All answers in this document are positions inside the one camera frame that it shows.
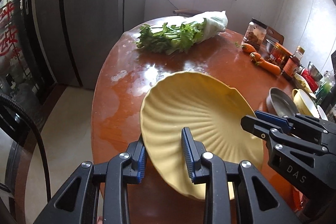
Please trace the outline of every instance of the yellow plate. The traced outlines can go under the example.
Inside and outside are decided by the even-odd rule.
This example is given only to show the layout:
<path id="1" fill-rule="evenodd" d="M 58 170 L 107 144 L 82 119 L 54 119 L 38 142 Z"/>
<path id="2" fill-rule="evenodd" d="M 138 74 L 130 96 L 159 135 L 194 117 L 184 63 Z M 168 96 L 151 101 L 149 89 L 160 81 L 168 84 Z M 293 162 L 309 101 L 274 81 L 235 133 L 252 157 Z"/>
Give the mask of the yellow plate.
<path id="1" fill-rule="evenodd" d="M 180 71 L 157 82 L 145 96 L 140 110 L 141 133 L 146 150 L 162 178 L 182 195 L 205 198 L 205 184 L 188 177 L 181 148 L 181 130 L 189 127 L 195 140 L 223 160 L 263 162 L 263 142 L 244 131 L 240 120 L 255 116 L 234 88 L 200 72 Z M 230 198 L 234 198 L 229 183 Z"/>

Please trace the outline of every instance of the metal bowl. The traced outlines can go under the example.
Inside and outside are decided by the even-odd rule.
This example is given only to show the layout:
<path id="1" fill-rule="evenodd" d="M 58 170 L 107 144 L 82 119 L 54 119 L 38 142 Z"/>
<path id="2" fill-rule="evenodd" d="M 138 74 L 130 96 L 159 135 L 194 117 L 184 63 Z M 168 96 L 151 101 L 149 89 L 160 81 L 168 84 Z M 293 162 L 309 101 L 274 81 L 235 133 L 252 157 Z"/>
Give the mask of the metal bowl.
<path id="1" fill-rule="evenodd" d="M 322 79 L 322 74 L 320 74 L 319 70 L 313 65 L 312 62 L 309 62 L 308 64 L 308 73 L 309 75 L 316 81 L 320 81 Z"/>
<path id="2" fill-rule="evenodd" d="M 266 39 L 266 51 L 271 54 L 272 49 L 274 48 L 275 42 L 270 39 Z"/>
<path id="3" fill-rule="evenodd" d="M 266 105 L 269 113 L 280 117 L 284 115 L 295 116 L 296 113 L 299 113 L 292 99 L 278 88 L 270 88 Z"/>

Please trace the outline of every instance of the brown tabletop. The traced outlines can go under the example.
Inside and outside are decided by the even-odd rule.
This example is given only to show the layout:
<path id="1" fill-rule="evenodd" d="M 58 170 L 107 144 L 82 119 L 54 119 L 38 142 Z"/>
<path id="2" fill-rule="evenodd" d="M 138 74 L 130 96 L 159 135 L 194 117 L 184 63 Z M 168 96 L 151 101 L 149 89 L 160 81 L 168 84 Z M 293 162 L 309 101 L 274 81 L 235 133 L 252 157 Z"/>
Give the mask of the brown tabletop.
<path id="1" fill-rule="evenodd" d="M 180 17 L 166 17 L 147 22 L 150 25 L 173 23 Z M 249 55 L 236 48 L 242 35 L 226 30 L 188 53 L 169 56 L 140 51 L 134 41 L 138 27 L 125 32 L 110 51 L 100 71 L 92 105 L 91 139 L 95 163 L 110 160 L 124 152 L 140 135 L 140 106 L 146 92 L 166 75 L 181 71 L 200 71 L 235 87 L 253 110 L 265 110 L 268 90 L 276 86 L 288 95 L 293 87 L 255 66 Z M 267 166 L 264 153 L 262 173 L 293 207 L 292 188 Z M 204 202 L 177 193 L 157 173 L 150 160 L 140 185 L 128 186 L 131 223 L 203 223 Z"/>

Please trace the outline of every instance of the plastic bag of vegetables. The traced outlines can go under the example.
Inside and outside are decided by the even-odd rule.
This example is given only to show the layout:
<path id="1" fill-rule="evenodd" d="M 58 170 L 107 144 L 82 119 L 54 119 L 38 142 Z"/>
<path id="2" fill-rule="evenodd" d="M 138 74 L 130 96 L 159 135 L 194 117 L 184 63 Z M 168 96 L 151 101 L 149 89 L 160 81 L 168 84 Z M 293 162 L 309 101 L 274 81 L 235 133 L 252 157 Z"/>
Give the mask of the plastic bag of vegetables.
<path id="1" fill-rule="evenodd" d="M 162 27 L 151 27 L 144 24 L 140 27 L 138 48 L 151 52 L 171 54 L 176 50 L 187 52 L 195 43 L 200 43 L 220 32 L 227 26 L 227 17 L 223 12 L 205 12 L 189 18 L 181 19 L 181 24 Z"/>

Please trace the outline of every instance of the red package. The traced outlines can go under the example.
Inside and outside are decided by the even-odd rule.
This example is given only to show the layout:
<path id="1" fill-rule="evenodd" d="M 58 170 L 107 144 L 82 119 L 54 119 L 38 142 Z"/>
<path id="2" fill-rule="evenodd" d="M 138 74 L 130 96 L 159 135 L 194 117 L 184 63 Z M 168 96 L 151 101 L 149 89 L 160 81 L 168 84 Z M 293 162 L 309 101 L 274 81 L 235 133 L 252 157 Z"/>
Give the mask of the red package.
<path id="1" fill-rule="evenodd" d="M 309 87 L 311 88 L 312 92 L 315 92 L 318 89 L 318 84 L 316 84 L 315 80 L 309 75 L 307 69 L 304 69 L 301 72 L 301 76 L 303 78 L 305 78 L 305 80 L 307 81 Z"/>

